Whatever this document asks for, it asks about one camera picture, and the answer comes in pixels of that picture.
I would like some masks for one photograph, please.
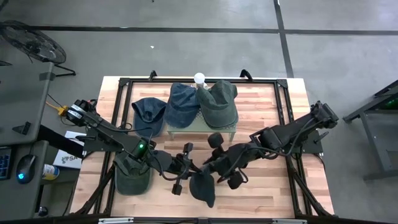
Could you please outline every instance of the baseball cap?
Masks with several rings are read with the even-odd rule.
[[[238,122],[238,110],[234,99],[238,95],[236,85],[220,80],[211,89],[199,86],[197,99],[203,118],[211,128],[223,128]]]
[[[134,129],[144,129],[136,131],[141,137],[156,137],[161,134],[163,129],[164,111],[166,102],[154,97],[143,98],[131,104],[134,110],[132,125]]]
[[[176,128],[186,128],[195,119],[200,105],[195,96],[197,89],[182,83],[173,83],[164,119]]]
[[[152,169],[145,163],[140,164],[126,152],[117,154],[114,158],[116,190],[121,195],[140,195],[150,186]]]

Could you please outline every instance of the green cap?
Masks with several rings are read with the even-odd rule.
[[[114,158],[116,190],[121,195],[140,195],[149,188],[152,169],[140,164],[128,153],[121,152]]]
[[[234,99],[238,95],[236,85],[220,80],[211,89],[199,86],[197,99],[207,125],[211,128],[223,128],[238,122],[238,110]]]

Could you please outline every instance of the table leg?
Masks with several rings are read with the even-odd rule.
[[[235,133],[230,133],[229,134],[229,141],[231,142],[235,137]]]
[[[169,133],[169,136],[172,138],[172,140],[174,140],[174,133],[171,131],[168,131],[168,133]]]

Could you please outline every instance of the computer mouse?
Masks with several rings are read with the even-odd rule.
[[[17,180],[20,184],[29,183],[35,174],[36,156],[28,154],[22,157],[17,165]]]

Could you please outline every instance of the wooden tabletop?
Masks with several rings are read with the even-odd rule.
[[[98,97],[97,111],[109,122],[113,114],[118,81],[120,77],[104,77]],[[290,100],[294,118],[299,118],[310,111],[304,81],[301,78],[288,78]],[[279,124],[276,110],[274,87],[269,84],[237,84],[238,97],[235,99],[239,113],[239,122],[233,142],[228,142],[228,135],[223,134],[223,147],[248,142],[249,135],[266,127]],[[131,102],[145,97],[157,97],[167,102],[171,83],[135,83],[132,89]],[[125,101],[124,89],[119,111],[120,125]],[[286,112],[283,94],[282,106]],[[127,121],[132,122],[133,110],[129,108]],[[154,138],[158,150],[165,150],[173,155],[182,152],[183,145],[193,143],[191,158],[199,166],[207,159],[212,149],[207,143],[211,133],[176,134],[174,140],[165,132]],[[95,152],[83,161],[71,212],[77,211],[91,196],[98,186],[104,152]],[[303,155],[303,164],[308,188],[330,213],[333,213],[328,184],[322,163],[313,155]],[[226,182],[216,184],[216,201],[213,208],[208,208],[205,202],[194,199],[189,192],[189,181],[183,182],[180,196],[171,193],[174,182],[164,180],[157,174],[153,175],[153,183],[146,194],[124,196],[115,191],[112,216],[129,217],[218,217],[218,218],[288,218],[294,217],[292,198],[285,159],[257,160],[251,162],[243,170],[249,177],[249,182],[238,189],[231,190]],[[108,187],[104,191],[101,211],[108,197]],[[303,197],[298,190],[300,208],[304,212]]]

